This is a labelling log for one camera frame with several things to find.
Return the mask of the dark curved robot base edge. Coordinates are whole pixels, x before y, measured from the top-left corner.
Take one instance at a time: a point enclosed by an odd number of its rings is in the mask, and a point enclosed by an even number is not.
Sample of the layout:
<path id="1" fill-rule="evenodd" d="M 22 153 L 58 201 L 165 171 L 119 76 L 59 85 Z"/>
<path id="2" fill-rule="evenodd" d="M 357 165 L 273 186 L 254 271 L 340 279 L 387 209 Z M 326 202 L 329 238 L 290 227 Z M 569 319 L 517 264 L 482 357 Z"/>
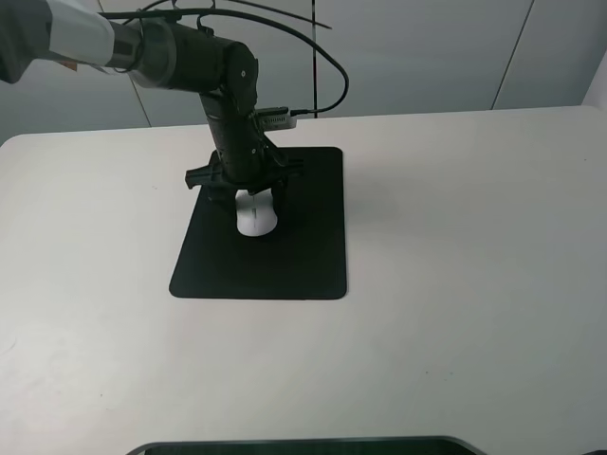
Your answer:
<path id="1" fill-rule="evenodd" d="M 129 454 L 483 454 L 450 436 L 156 442 Z"/>

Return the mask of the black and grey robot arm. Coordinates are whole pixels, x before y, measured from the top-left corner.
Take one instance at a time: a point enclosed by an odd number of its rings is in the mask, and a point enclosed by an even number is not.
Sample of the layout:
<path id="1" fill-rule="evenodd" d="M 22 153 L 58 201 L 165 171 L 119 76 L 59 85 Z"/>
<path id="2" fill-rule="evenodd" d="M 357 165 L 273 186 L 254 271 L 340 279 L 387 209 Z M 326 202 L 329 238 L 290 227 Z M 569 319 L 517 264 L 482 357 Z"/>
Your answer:
<path id="1" fill-rule="evenodd" d="M 209 28 L 186 27 L 155 11 L 138 11 L 129 26 L 76 2 L 2 2 L 2 81 L 17 83 L 35 60 L 112 68 L 143 87 L 197 94 L 215 150 L 208 165 L 187 171 L 185 182 L 212 200 L 265 192 L 280 210 L 289 177 L 302 169 L 265 134 L 266 120 L 285 109 L 257 110 L 257 59 L 245 44 Z"/>

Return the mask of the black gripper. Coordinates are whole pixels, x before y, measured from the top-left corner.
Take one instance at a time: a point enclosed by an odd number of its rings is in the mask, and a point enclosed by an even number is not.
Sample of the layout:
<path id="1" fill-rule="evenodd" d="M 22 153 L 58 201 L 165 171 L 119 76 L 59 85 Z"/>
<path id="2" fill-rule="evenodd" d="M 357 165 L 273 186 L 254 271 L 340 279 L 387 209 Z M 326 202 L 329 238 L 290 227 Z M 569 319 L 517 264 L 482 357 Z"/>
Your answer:
<path id="1" fill-rule="evenodd" d="M 191 190 L 206 188 L 206 204 L 212 209 L 235 211 L 237 191 L 261 192 L 271 189 L 272 207 L 281 214 L 287 198 L 288 178 L 304 173 L 304 161 L 289 157 L 263 136 L 256 147 L 236 152 L 234 147 L 215 150 L 208 165 L 186 171 L 185 183 Z"/>

